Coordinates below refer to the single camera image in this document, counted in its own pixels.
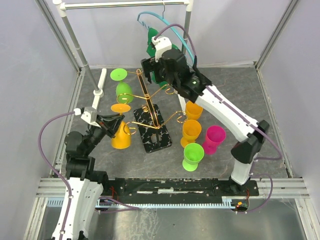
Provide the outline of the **lime green wine glass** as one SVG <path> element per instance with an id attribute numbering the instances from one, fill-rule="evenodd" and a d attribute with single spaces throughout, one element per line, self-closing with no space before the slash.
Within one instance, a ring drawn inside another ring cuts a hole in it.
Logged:
<path id="1" fill-rule="evenodd" d="M 133 101 L 132 88 L 125 82 L 128 72 L 124 68 L 116 68 L 110 73 L 110 78 L 117 82 L 115 94 L 117 102 L 121 104 L 130 104 Z"/>

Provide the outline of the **gold wine glass rack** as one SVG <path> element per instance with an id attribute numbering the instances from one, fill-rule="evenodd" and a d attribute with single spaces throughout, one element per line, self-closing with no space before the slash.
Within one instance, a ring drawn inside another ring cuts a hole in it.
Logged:
<path id="1" fill-rule="evenodd" d="M 152 98 L 161 91 L 161 89 L 158 89 L 153 94 L 149 94 L 143 72 L 137 69 L 134 74 L 137 76 L 141 86 L 142 96 L 132 94 L 133 99 L 142 99 L 145 101 L 145 104 L 133 111 L 134 120 L 127 122 L 124 126 L 128 127 L 130 132 L 126 130 L 124 130 L 124 132 L 131 136 L 139 132 L 143 147 L 147 153 L 168 148 L 172 146 L 172 140 L 166 127 L 167 122 L 178 115 L 176 121 L 183 124 L 186 120 L 180 119 L 183 118 L 183 115 L 186 113 L 183 110 L 177 110 L 167 120 L 164 120 L 159 107 L 152 102 Z"/>

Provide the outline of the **silver white clothes rail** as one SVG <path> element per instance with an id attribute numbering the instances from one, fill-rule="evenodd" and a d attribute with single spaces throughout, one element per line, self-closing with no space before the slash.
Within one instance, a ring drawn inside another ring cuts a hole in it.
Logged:
<path id="1" fill-rule="evenodd" d="M 75 50 L 80 58 L 81 63 L 83 64 L 84 69 L 88 73 L 89 79 L 93 84 L 93 102 L 92 108 L 97 110 L 101 101 L 101 98 L 104 96 L 104 85 L 107 77 L 107 69 L 103 68 L 101 70 L 100 78 L 98 81 L 95 81 L 93 74 L 91 72 L 90 65 L 82 51 L 82 48 L 77 40 L 77 37 L 74 33 L 74 30 L 71 26 L 71 23 L 67 16 L 67 10 L 80 10 L 80 9 L 98 9 L 98 8 L 124 8 L 124 7 L 142 7 L 142 6 L 169 6 L 169 5 L 184 5 L 185 6 L 185 20 L 184 20 L 184 33 L 180 35 L 175 29 L 172 31 L 180 39 L 182 43 L 182 52 L 188 53 L 189 57 L 193 60 L 194 54 L 189 49 L 188 43 L 190 40 L 187 40 L 187 34 L 189 33 L 191 14 L 193 10 L 194 2 L 192 0 L 138 0 L 138 1 L 118 1 L 118 2 L 99 2 L 99 3 L 65 3 L 61 0 L 54 0 L 52 2 L 57 12 L 59 13 L 64 26 L 70 36 L 70 39 L 75 47 Z"/>

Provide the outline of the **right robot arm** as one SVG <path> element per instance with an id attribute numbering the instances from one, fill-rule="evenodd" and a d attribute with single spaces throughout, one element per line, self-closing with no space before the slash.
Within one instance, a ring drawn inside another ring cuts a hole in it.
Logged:
<path id="1" fill-rule="evenodd" d="M 254 157 L 268 137 L 269 123 L 246 116 L 200 72 L 196 61 L 189 66 L 178 49 L 166 50 L 159 57 L 144 58 L 140 64 L 148 81 L 154 74 L 157 83 L 166 82 L 181 97 L 208 111 L 230 130 L 237 143 L 231 149 L 235 162 L 228 188 L 236 196 L 245 192 Z"/>

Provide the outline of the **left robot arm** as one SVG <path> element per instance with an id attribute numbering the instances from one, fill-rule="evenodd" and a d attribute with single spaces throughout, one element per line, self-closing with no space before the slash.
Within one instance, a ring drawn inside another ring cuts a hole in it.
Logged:
<path id="1" fill-rule="evenodd" d="M 87 240 L 89 227 L 97 201 L 110 191 L 106 171 L 94 169 L 95 158 L 90 153 L 108 136 L 115 138 L 124 115 L 98 115 L 98 125 L 88 125 L 85 134 L 69 132 L 66 145 L 66 182 L 62 209 L 57 225 L 52 233 L 53 240 Z"/>

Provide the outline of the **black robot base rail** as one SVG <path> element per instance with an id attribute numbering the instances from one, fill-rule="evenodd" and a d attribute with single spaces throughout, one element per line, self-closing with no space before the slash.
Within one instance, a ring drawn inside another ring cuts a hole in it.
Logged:
<path id="1" fill-rule="evenodd" d="M 218 178 L 115 178 L 102 195 L 124 204 L 220 204 L 222 197 L 256 197 L 259 190 L 255 180 L 239 186 Z"/>

